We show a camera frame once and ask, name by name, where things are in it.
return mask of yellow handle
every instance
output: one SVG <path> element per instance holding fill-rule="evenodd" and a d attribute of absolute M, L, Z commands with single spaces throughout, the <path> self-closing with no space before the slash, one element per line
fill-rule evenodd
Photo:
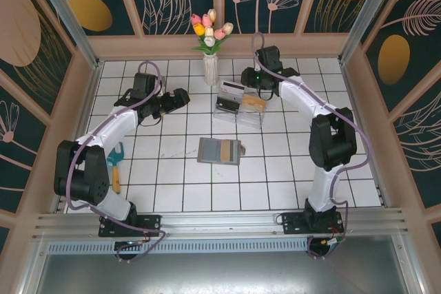
<path fill-rule="evenodd" d="M 121 192 L 121 188 L 119 187 L 118 167 L 116 165 L 112 168 L 112 188 L 115 193 Z"/>

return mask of white vase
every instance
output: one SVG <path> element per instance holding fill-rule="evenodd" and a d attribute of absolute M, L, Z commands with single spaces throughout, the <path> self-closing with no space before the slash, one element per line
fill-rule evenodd
<path fill-rule="evenodd" d="M 204 53 L 204 71 L 205 82 L 208 85 L 215 86 L 219 82 L 218 56 Z"/>

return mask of tulip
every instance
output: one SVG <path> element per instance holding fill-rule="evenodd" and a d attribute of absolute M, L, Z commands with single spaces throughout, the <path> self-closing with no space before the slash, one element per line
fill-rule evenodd
<path fill-rule="evenodd" d="M 198 36 L 202 36 L 205 33 L 205 28 L 202 24 L 197 23 L 195 25 L 193 25 L 193 29 L 194 32 L 198 35 Z"/>
<path fill-rule="evenodd" d="M 231 34 L 233 31 L 233 23 L 227 22 L 226 24 L 223 25 L 222 29 L 224 29 L 226 34 Z"/>
<path fill-rule="evenodd" d="M 205 27 L 205 36 L 206 37 L 213 37 L 213 28 L 212 27 Z"/>
<path fill-rule="evenodd" d="M 216 42 L 216 40 L 212 37 L 212 36 L 208 36 L 204 38 L 204 43 L 206 44 L 206 46 L 208 46 L 209 48 L 214 46 L 214 43 Z"/>
<path fill-rule="evenodd" d="M 195 25 L 195 24 L 198 24 L 198 23 L 202 23 L 201 17 L 196 15 L 196 14 L 192 15 L 191 20 L 192 20 L 192 25 Z"/>
<path fill-rule="evenodd" d="M 214 23 L 216 20 L 216 11 L 211 9 L 208 11 L 208 16 L 210 17 L 210 19 L 212 20 L 212 22 Z"/>
<path fill-rule="evenodd" d="M 225 32 L 225 30 L 224 29 L 217 29 L 215 32 L 214 32 L 214 38 L 216 38 L 217 40 L 221 40 L 221 39 L 223 39 L 223 37 L 225 37 L 225 35 L 226 35 L 227 33 Z"/>
<path fill-rule="evenodd" d="M 204 27 L 211 27 L 213 25 L 213 22 L 207 14 L 204 14 L 202 16 L 202 24 Z"/>

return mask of white tiled floor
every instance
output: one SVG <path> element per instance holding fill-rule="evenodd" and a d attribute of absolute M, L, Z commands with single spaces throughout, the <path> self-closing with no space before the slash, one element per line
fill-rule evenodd
<path fill-rule="evenodd" d="M 349 103 L 336 59 L 282 59 L 298 69 L 304 81 L 323 99 L 339 107 Z M 133 84 L 140 61 L 106 62 L 91 111 L 89 128 L 99 124 L 113 103 Z M 262 130 L 212 118 L 216 88 L 203 81 L 201 60 L 155 61 L 166 76 L 165 88 L 189 91 L 188 107 L 165 115 L 156 126 L 138 126 L 124 139 L 124 160 L 118 165 L 121 194 L 140 212 L 240 211 L 303 208 L 312 188 L 314 164 L 309 157 L 309 123 L 293 105 L 273 97 L 267 103 Z M 240 81 L 253 66 L 251 59 L 221 59 L 223 79 Z M 147 72 L 154 72 L 148 67 Z M 146 118 L 142 125 L 154 124 Z M 240 166 L 208 165 L 196 161 L 201 137 L 241 140 L 246 154 Z M 365 159 L 358 150 L 351 164 Z M 341 175 L 337 200 L 351 207 L 380 206 L 369 167 Z"/>

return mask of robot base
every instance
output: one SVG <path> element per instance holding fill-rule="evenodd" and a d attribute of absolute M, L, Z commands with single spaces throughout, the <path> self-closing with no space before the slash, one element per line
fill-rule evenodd
<path fill-rule="evenodd" d="M 121 237 L 143 237 L 143 233 L 122 227 L 111 220 L 104 217 L 99 218 L 99 232 L 100 238 L 121 238 Z M 149 230 L 161 229 L 161 216 L 160 215 L 136 215 L 134 221 L 135 227 Z M 158 237 L 159 233 L 149 233 L 150 237 Z"/>
<path fill-rule="evenodd" d="M 284 234 L 332 234 L 333 228 L 342 233 L 344 231 L 341 214 L 334 206 L 330 210 L 318 213 L 306 199 L 305 209 L 297 213 L 282 213 Z"/>

